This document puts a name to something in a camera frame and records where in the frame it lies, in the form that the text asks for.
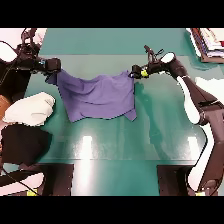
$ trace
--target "purple towel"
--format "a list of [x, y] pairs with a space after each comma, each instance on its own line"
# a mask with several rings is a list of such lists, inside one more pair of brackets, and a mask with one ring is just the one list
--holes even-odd
[[99, 75], [92, 80], [75, 78], [62, 70], [46, 82], [58, 86], [71, 122], [86, 117], [111, 119], [125, 115], [136, 118], [134, 79], [129, 72], [117, 76]]

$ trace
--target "table surface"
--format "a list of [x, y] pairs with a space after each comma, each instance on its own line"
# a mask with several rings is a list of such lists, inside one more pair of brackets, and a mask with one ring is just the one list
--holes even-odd
[[[145, 44], [175, 52], [193, 79], [223, 78], [223, 67], [199, 62], [184, 28], [49, 28], [40, 55], [58, 57], [69, 74], [92, 79], [145, 64]], [[44, 91], [56, 99], [42, 127], [53, 134], [51, 147], [40, 162], [75, 164], [72, 195], [159, 195], [156, 165], [194, 164], [205, 144], [186, 116], [180, 86], [166, 74], [135, 82], [133, 122], [121, 116], [70, 123], [57, 87], [44, 81], [33, 75], [25, 95]]]

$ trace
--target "brown object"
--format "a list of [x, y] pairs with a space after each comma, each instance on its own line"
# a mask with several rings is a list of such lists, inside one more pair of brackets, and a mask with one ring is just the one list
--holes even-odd
[[5, 111], [11, 106], [11, 102], [4, 96], [0, 95], [0, 120], [4, 117]]
[[197, 28], [191, 28], [191, 31], [192, 31], [192, 35], [193, 35], [193, 38], [195, 40], [195, 43], [198, 47], [198, 50], [200, 51], [201, 53], [201, 61], [202, 62], [211, 62], [211, 63], [220, 63], [220, 64], [224, 64], [224, 58], [221, 58], [221, 57], [208, 57], [207, 55], [205, 55], [201, 49], [201, 45], [200, 43], [198, 43], [197, 39], [194, 37], [194, 33], [197, 33], [200, 37], [201, 37], [201, 34], [198, 32]]

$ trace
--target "blue cloth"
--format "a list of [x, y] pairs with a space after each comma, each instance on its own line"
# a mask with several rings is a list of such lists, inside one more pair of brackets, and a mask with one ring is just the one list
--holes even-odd
[[46, 82], [58, 86], [71, 122], [86, 117], [111, 119], [123, 114], [133, 121], [136, 118], [134, 79], [128, 74], [125, 71], [117, 76], [99, 75], [84, 80], [61, 70]]

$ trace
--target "stack of books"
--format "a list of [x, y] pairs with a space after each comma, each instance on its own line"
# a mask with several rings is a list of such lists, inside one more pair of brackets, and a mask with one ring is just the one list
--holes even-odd
[[224, 63], [224, 28], [187, 28], [202, 62]]

